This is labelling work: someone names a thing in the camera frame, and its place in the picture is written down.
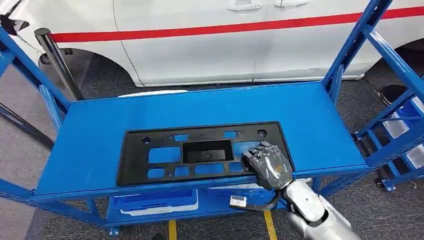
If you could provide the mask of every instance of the rectangular cutout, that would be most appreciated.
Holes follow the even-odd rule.
[[[253,148],[258,145],[259,145],[259,141],[235,142],[232,144],[234,156],[241,157],[248,148]]]
[[[236,131],[225,131],[223,137],[226,139],[234,139],[236,135],[237,135]]]
[[[187,142],[189,140],[190,134],[178,134],[173,136],[173,139],[176,142]]]
[[[175,168],[175,172],[173,174],[175,177],[186,177],[189,175],[189,167],[188,166],[177,166]]]
[[[163,178],[165,170],[163,168],[151,168],[147,172],[147,177],[149,179]]]
[[[245,170],[241,162],[230,162],[228,165],[230,172],[242,172]]]
[[[194,173],[203,174],[222,174],[224,172],[224,165],[222,163],[202,164],[194,168]]]
[[[148,152],[149,164],[177,163],[181,160],[179,146],[155,147]]]
[[[232,161],[233,147],[230,140],[197,141],[182,144],[184,164]]]

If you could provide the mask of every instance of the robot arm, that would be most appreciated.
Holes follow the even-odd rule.
[[[232,207],[263,211],[281,198],[288,203],[288,221],[305,240],[361,240],[344,218],[324,197],[316,194],[305,182],[292,178],[292,167],[280,149],[266,141],[249,148],[244,161],[258,174],[258,184],[274,189],[274,199],[265,206],[232,205]]]

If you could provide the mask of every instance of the white car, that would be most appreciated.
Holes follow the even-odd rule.
[[[0,0],[0,21],[39,62],[34,30],[90,51],[136,86],[321,80],[368,0]],[[424,38],[424,0],[394,0],[377,26],[392,47]],[[381,56],[366,42],[344,79]]]

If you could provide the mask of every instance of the yellow floor line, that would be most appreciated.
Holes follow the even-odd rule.
[[[266,228],[268,229],[269,240],[278,240],[271,212],[265,210],[263,212],[263,217],[265,218]]]
[[[169,240],[177,240],[177,223],[175,220],[169,220],[168,229],[169,229]]]

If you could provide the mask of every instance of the metal pole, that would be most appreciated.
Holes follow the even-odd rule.
[[[55,142],[48,136],[38,130],[35,126],[25,121],[21,116],[10,110],[8,107],[0,102],[0,119],[4,119],[6,123],[22,131],[24,134],[35,140],[41,146],[49,151],[52,150]]]
[[[62,56],[61,50],[59,49],[56,42],[53,40],[52,33],[47,28],[39,28],[34,31],[35,38],[38,40],[48,58],[51,61],[54,69],[62,80],[66,89],[72,95],[74,100],[84,100],[83,94],[75,83],[74,77],[69,70],[68,65]]]

